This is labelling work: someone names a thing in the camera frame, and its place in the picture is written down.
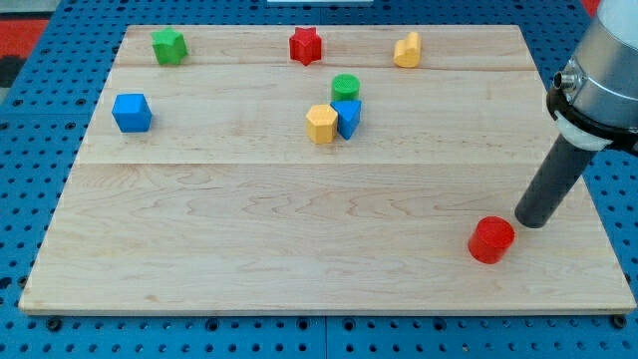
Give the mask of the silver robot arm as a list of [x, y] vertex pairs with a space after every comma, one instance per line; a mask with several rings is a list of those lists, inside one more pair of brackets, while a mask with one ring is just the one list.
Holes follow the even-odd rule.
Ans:
[[599, 4], [546, 104], [573, 146], [637, 154], [637, 0]]

